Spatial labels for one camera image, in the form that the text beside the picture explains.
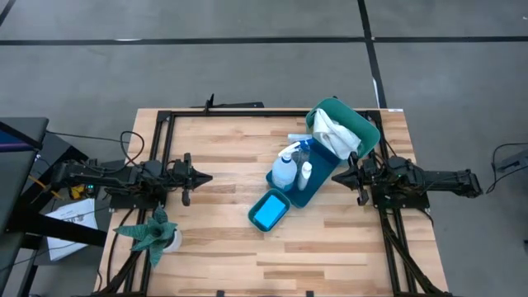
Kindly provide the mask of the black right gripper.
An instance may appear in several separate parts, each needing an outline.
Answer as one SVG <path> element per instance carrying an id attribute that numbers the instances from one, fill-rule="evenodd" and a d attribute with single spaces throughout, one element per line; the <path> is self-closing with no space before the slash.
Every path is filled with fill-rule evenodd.
<path id="1" fill-rule="evenodd" d="M 356 152 L 351 153 L 350 160 L 350 167 L 344 172 L 332 176 L 332 180 L 351 191 L 357 191 L 359 195 L 357 204 L 363 206 L 369 200 L 368 191 L 364 186 L 370 186 L 373 183 L 374 175 L 378 171 L 377 164 L 374 158 L 367 158 L 359 165 L 360 159 Z"/>

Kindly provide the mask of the white squeeze bottle blue label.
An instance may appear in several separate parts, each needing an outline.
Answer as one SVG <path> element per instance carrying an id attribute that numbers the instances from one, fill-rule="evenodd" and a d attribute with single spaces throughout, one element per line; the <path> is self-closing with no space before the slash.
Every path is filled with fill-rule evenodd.
<path id="1" fill-rule="evenodd" d="M 310 162 L 304 162 L 298 174 L 297 187 L 299 191 L 303 191 L 308 185 L 313 166 Z"/>

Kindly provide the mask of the white towel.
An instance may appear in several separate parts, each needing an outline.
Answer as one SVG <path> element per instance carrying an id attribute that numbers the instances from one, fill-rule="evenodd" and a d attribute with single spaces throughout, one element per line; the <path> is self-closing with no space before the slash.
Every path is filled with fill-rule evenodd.
<path id="1" fill-rule="evenodd" d="M 351 153 L 358 153 L 360 138 L 348 128 L 332 120 L 318 108 L 313 118 L 313 137 L 341 160 L 348 159 Z"/>

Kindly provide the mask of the clear spray bottle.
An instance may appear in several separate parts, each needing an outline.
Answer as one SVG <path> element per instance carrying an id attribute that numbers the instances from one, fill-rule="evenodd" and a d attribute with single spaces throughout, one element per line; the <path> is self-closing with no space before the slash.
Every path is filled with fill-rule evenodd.
<path id="1" fill-rule="evenodd" d="M 298 141 L 308 141 L 312 140 L 311 134 L 288 134 L 287 140 L 288 144 L 293 144 Z M 299 148 L 297 151 L 291 154 L 292 159 L 296 162 L 297 168 L 300 170 L 304 162 L 308 162 L 310 154 L 310 144 L 305 148 Z"/>

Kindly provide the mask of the spray bottle with blue liquid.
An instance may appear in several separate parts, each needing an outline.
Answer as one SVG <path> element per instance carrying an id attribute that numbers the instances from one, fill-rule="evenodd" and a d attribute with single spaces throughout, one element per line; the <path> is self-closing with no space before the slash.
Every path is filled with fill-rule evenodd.
<path id="1" fill-rule="evenodd" d="M 297 168 L 296 162 L 292 159 L 291 154 L 298 149 L 307 147 L 308 144 L 310 144 L 311 151 L 311 144 L 313 142 L 313 139 L 310 142 L 306 140 L 298 141 L 290 144 L 278 153 L 278 157 L 272 164 L 271 169 L 271 182 L 274 187 L 282 191 L 292 189 L 295 184 L 295 178 L 300 170 Z"/>

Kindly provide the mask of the blue sponge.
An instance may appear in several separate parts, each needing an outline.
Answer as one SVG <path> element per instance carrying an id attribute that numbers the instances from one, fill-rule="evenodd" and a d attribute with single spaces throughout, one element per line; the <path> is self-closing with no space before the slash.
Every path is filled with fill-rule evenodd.
<path id="1" fill-rule="evenodd" d="M 277 196 L 269 196 L 254 215 L 257 225 L 269 231 L 286 212 L 286 204 Z"/>

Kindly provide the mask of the large teal plastic bin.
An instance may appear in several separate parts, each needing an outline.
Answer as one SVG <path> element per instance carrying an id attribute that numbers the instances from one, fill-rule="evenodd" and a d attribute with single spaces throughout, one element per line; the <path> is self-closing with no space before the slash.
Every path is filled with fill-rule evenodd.
<path id="1" fill-rule="evenodd" d="M 357 153 L 359 158 L 365 157 L 379 142 L 379 130 L 358 111 L 354 111 L 334 97 L 323 99 L 305 116 L 306 130 L 311 135 L 313 135 L 314 113 L 318 108 L 323 109 L 332 120 L 348 128 L 360 138 L 361 144 Z"/>

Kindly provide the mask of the small teal plastic bin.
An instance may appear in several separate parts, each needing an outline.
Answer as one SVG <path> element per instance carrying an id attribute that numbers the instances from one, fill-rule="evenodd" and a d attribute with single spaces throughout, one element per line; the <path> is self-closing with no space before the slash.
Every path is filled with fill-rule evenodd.
<path id="1" fill-rule="evenodd" d="M 277 189 L 270 189 L 260 199 L 258 199 L 257 202 L 254 204 L 254 206 L 248 211 L 247 218 L 259 231 L 261 231 L 263 233 L 270 232 L 271 230 L 269 230 L 269 231 L 262 230 L 257 225 L 257 223 L 256 223 L 256 221 L 254 219 L 254 215 L 261 208 L 261 206 L 264 204 L 264 202 L 266 201 L 266 199 L 269 196 L 277 196 L 280 200 L 282 200 L 286 204 L 286 212 L 284 213 L 284 215 L 290 210 L 290 207 L 291 207 L 291 203 L 288 200 L 288 198 L 281 191 L 279 191 Z M 271 229 L 273 229 L 281 221 L 281 219 L 284 217 L 284 215 L 276 222 L 276 224 Z"/>

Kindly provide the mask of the white plant pot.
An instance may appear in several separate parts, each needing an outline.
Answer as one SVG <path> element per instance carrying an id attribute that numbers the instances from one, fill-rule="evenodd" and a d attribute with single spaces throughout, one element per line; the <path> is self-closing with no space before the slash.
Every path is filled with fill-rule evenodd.
<path id="1" fill-rule="evenodd" d="M 177 252 L 182 245 L 182 232 L 179 229 L 175 229 L 172 240 L 163 249 L 164 253 Z"/>

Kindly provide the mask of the green artificial plant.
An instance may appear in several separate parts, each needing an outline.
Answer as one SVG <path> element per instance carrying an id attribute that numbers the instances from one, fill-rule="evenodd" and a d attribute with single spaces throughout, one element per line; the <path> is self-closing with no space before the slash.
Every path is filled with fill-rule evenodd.
<path id="1" fill-rule="evenodd" d="M 163 249 L 175 238 L 177 224 L 170 222 L 164 208 L 158 206 L 146 224 L 120 226 L 114 231 L 125 237 L 135 239 L 132 252 L 148 250 L 149 262 L 155 267 L 163 255 Z"/>

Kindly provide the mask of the white paper sheets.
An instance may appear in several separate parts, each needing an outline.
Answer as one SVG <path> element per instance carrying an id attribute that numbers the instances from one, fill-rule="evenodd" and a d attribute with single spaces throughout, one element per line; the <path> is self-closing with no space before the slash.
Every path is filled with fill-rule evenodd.
<path id="1" fill-rule="evenodd" d="M 98 229 L 95 218 L 95 200 L 86 199 L 65 206 L 60 206 L 57 210 L 48 213 L 46 216 L 54 219 L 60 219 L 84 227 Z M 52 262 L 61 260 L 85 247 L 86 243 L 74 243 L 71 241 L 47 237 L 49 248 L 49 259 Z"/>

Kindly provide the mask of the gray metal stand foot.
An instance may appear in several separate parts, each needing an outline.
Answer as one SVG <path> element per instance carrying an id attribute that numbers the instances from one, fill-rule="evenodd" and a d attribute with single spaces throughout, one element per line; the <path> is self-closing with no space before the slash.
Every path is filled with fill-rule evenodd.
<path id="1" fill-rule="evenodd" d="M 496 170 L 500 173 L 513 172 L 523 167 L 528 167 L 528 149 L 521 150 L 495 165 Z"/>

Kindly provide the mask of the black side desk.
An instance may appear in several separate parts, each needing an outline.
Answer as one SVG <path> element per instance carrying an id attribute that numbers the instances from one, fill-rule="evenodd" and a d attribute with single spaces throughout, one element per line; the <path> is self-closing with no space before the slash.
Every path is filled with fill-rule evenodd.
<path id="1" fill-rule="evenodd" d="M 45 117 L 0 117 L 0 134 L 10 134 L 27 147 L 7 152 L 0 144 L 0 297 L 19 251 L 39 250 L 43 237 L 98 247 L 106 241 L 106 232 L 45 216 L 40 206 L 21 198 L 48 124 Z"/>

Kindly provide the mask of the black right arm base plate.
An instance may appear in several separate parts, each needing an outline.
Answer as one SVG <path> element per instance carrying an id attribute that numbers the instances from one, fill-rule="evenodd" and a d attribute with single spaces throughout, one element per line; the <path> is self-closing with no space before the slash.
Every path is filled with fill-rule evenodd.
<path id="1" fill-rule="evenodd" d="M 403 175 L 374 181 L 370 190 L 378 209 L 426 209 L 430 206 L 422 188 Z"/>

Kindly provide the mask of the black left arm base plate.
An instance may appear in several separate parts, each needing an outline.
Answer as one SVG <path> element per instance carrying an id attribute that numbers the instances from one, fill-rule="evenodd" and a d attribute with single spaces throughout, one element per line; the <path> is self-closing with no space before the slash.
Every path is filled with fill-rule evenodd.
<path id="1" fill-rule="evenodd" d="M 168 189 L 160 181 L 140 178 L 133 184 L 106 187 L 105 192 L 112 209 L 150 210 L 166 204 Z"/>

